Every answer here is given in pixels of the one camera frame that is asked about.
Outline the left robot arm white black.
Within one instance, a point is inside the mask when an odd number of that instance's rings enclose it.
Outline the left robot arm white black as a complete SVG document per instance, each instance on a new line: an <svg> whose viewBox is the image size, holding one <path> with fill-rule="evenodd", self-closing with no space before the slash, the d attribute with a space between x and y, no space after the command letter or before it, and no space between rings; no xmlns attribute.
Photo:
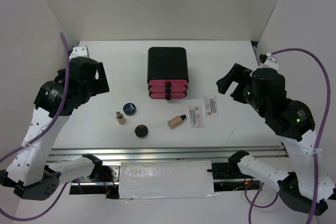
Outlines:
<svg viewBox="0 0 336 224"><path fill-rule="evenodd" d="M61 129L73 111L97 94L109 92L103 64L75 57L54 80L44 83L34 101L33 117L23 143L12 163L1 171L1 185L26 200L46 200L59 185L80 177L98 181L102 160L83 154L72 161L47 164L47 158Z"/></svg>

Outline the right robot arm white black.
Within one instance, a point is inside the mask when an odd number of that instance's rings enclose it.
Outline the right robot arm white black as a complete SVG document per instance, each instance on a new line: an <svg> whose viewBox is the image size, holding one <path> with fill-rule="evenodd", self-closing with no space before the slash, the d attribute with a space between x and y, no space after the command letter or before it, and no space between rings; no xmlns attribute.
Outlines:
<svg viewBox="0 0 336 224"><path fill-rule="evenodd" d="M280 170L238 151L228 158L228 171L233 177L251 176L272 187L290 209L309 213L314 190L314 143L316 128L307 105L287 97L285 78L272 68L250 70L234 64L228 74L217 80L221 94L231 83L234 101L250 105L279 137L291 159L294 171Z"/></svg>

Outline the black drawer organizer cabinet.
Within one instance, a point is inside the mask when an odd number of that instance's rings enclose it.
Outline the black drawer organizer cabinet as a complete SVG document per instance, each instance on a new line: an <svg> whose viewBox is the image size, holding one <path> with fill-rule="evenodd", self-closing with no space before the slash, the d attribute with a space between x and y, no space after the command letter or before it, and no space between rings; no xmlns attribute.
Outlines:
<svg viewBox="0 0 336 224"><path fill-rule="evenodd" d="M155 81L189 82L187 52L183 47L151 47L148 49L147 83L157 86Z"/></svg>

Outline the false eyelash packet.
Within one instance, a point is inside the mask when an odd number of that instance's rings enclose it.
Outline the false eyelash packet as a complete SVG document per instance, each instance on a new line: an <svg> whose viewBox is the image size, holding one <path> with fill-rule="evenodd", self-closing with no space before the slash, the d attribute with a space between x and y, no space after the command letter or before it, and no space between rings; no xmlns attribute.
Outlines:
<svg viewBox="0 0 336 224"><path fill-rule="evenodd" d="M218 116L218 108L215 95L205 95L204 104L206 116Z"/></svg>
<svg viewBox="0 0 336 224"><path fill-rule="evenodd" d="M191 128L203 128L203 113L201 106L189 106L189 118L190 118L190 127Z"/></svg>

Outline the black lid powder jar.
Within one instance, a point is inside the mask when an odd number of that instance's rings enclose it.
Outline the black lid powder jar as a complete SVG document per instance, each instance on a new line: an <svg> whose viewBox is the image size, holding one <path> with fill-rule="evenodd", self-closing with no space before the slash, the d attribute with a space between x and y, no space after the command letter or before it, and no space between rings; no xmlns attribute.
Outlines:
<svg viewBox="0 0 336 224"><path fill-rule="evenodd" d="M137 138L144 139L148 136L149 130L147 126L141 124L135 128L134 133Z"/></svg>

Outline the navy lid powder jar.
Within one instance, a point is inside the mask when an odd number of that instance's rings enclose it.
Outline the navy lid powder jar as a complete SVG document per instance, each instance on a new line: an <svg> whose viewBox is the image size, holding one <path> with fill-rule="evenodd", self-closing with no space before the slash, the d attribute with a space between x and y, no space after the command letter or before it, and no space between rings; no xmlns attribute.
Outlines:
<svg viewBox="0 0 336 224"><path fill-rule="evenodd" d="M123 112L125 115L127 116L133 116L136 114L136 106L134 103L126 103L124 106L123 106Z"/></svg>

